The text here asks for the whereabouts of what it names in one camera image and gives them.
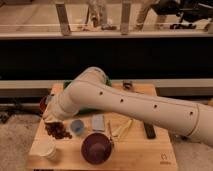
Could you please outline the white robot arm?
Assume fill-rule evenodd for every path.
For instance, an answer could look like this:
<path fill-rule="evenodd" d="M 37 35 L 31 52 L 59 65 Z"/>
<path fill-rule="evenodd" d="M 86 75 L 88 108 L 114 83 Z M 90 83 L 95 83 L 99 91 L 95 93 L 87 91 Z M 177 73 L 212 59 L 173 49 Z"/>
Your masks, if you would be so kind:
<path fill-rule="evenodd" d="M 45 123 L 60 123 L 90 108 L 123 114 L 213 147 L 213 107 L 196 102 L 115 89 L 98 67 L 89 67 L 53 96 Z"/>

